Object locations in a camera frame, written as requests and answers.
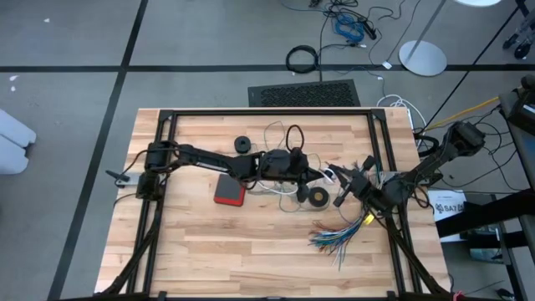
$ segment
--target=black metal leg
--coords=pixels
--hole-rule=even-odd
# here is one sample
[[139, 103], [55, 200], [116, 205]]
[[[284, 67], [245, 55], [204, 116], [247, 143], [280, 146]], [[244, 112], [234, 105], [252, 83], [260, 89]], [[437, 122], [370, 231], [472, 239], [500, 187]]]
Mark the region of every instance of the black metal leg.
[[505, 226], [503, 222], [500, 222], [499, 232], [500, 243], [502, 245], [502, 258], [503, 263], [506, 265], [507, 274], [509, 275], [509, 281], [511, 282], [512, 291], [515, 295], [515, 300], [523, 301], [527, 300], [526, 290], [518, 271], [517, 260], [515, 259], [512, 250], [505, 243]]
[[[527, 246], [526, 236], [523, 231], [503, 233], [503, 239], [509, 248]], [[470, 234], [467, 237], [467, 241], [470, 248], [496, 248], [501, 246], [495, 233]]]
[[531, 189], [440, 220], [436, 222], [436, 229], [439, 237], [448, 237], [475, 227], [506, 221], [525, 214], [535, 214], [535, 202]]

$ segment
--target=colorful wires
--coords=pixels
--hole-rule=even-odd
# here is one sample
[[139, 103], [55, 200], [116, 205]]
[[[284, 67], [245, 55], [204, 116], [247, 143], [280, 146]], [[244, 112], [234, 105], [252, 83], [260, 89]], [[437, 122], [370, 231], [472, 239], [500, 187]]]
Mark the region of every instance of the colorful wires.
[[360, 229], [364, 218], [368, 214], [369, 208], [363, 204], [360, 210], [359, 217], [349, 226], [336, 230], [326, 227], [319, 221], [313, 224], [317, 230], [311, 231], [313, 236], [310, 238], [310, 243], [316, 246], [320, 252], [325, 252], [328, 255], [336, 252], [336, 258], [333, 265], [338, 261], [338, 269], [342, 268], [342, 263], [345, 259], [346, 248], [353, 235]]

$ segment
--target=black floor stripe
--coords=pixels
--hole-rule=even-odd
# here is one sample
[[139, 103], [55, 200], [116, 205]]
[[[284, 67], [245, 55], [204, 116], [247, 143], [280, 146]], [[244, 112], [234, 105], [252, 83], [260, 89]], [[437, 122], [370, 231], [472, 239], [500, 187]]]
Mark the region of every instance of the black floor stripe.
[[[400, 64], [391, 69], [371, 64], [324, 64], [324, 71], [406, 71]], [[533, 71], [535, 64], [449, 64], [446, 71]], [[287, 71], [284, 64], [250, 65], [138, 65], [138, 66], [4, 66], [0, 73], [95, 73], [95, 72], [270, 72]]]
[[[130, 59], [132, 58], [132, 52], [134, 51], [135, 41], [140, 31], [140, 26], [145, 15], [147, 3], [148, 0], [141, 0], [140, 2], [140, 7], [135, 16], [134, 25], [132, 26], [125, 55], [123, 56], [121, 63], [121, 66], [123, 67], [128, 66]], [[78, 204], [76, 205], [76, 210], [74, 211], [73, 220], [70, 224], [67, 239], [65, 240], [64, 249], [61, 253], [61, 257], [59, 258], [56, 274], [54, 274], [53, 282], [50, 287], [50, 291], [48, 292], [48, 300], [57, 300], [61, 298], [61, 293], [64, 289], [65, 280], [69, 274], [69, 268], [73, 260], [80, 230], [84, 224], [85, 213], [87, 211], [87, 206], [89, 205], [89, 199], [91, 198], [94, 181], [99, 170], [100, 161], [102, 160], [104, 147], [106, 145], [106, 141], [108, 140], [108, 134], [110, 133], [111, 124], [114, 119], [117, 104], [119, 103], [120, 92], [123, 89], [125, 78], [126, 72], [123, 68], [121, 68], [121, 71], [117, 74], [115, 86], [111, 92], [110, 100], [108, 101], [108, 107], [106, 108], [106, 112], [100, 126], [99, 135], [93, 149], [93, 155], [91, 156], [91, 161], [89, 162], [89, 169], [85, 175], [84, 185], [82, 186], [82, 191], [80, 192], [80, 198], [78, 199]]]
[[120, 72], [120, 66], [0, 66], [0, 72], [20, 73], [91, 73], [91, 72]]

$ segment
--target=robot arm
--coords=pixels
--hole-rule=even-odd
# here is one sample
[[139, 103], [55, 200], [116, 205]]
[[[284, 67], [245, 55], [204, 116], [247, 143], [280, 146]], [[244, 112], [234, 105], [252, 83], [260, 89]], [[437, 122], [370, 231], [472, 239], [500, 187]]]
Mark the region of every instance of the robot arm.
[[[168, 156], [175, 159], [169, 164]], [[306, 191], [306, 184], [321, 179], [324, 174], [308, 166], [308, 158], [300, 148], [260, 151], [244, 156], [225, 156], [174, 141], [149, 144], [145, 171], [140, 176], [136, 197], [157, 201], [163, 197], [161, 174], [169, 175], [183, 166], [198, 166], [227, 173], [243, 185], [257, 181], [291, 182]], [[306, 194], [298, 194], [301, 202]]]

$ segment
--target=butcher block tabletop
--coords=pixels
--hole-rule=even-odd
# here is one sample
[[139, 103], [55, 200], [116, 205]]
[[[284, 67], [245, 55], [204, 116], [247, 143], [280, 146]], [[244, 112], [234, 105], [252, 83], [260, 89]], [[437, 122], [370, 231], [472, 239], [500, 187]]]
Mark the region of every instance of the butcher block tabletop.
[[[253, 151], [284, 148], [281, 140], [285, 129], [299, 125], [305, 139], [303, 152], [308, 154], [312, 168], [324, 168], [326, 162], [351, 166], [373, 155], [365, 116], [321, 115], [321, 111], [318, 109], [316, 115], [210, 115], [209, 111], [206, 115], [181, 115], [175, 140], [237, 156], [234, 140], [238, 136], [249, 137]], [[126, 166], [154, 140], [159, 112], [139, 110]], [[397, 169], [408, 171], [419, 163], [419, 158], [407, 112], [402, 108], [387, 108], [385, 112]], [[375, 128], [387, 169], [377, 121]], [[289, 141], [300, 144], [296, 130]], [[145, 154], [130, 171], [142, 172], [144, 162]], [[294, 196], [247, 193], [242, 207], [226, 206], [213, 201], [218, 177], [218, 172], [194, 166], [171, 174], [151, 295], [166, 291], [169, 297], [381, 297], [388, 290], [396, 291], [388, 234], [376, 221], [363, 225], [353, 236], [341, 266], [334, 263], [336, 253], [321, 253], [310, 245], [308, 238], [316, 229], [314, 222], [333, 229], [347, 227], [344, 219], [356, 219], [360, 201], [348, 196], [340, 210], [331, 204], [326, 210], [314, 211], [307, 202], [299, 209]], [[324, 180], [311, 184], [325, 188], [331, 201], [339, 191], [339, 185], [329, 185]], [[257, 186], [253, 191], [262, 192], [262, 188]], [[119, 190], [118, 197], [133, 192], [135, 187], [127, 186]], [[134, 196], [117, 202], [95, 292], [108, 287], [130, 259], [141, 203]], [[408, 219], [415, 253], [441, 286], [449, 289], [431, 209], [422, 209], [409, 200]], [[411, 291], [408, 264], [402, 255], [401, 262], [405, 286]], [[141, 291], [145, 263], [146, 255], [138, 271], [137, 292]]]

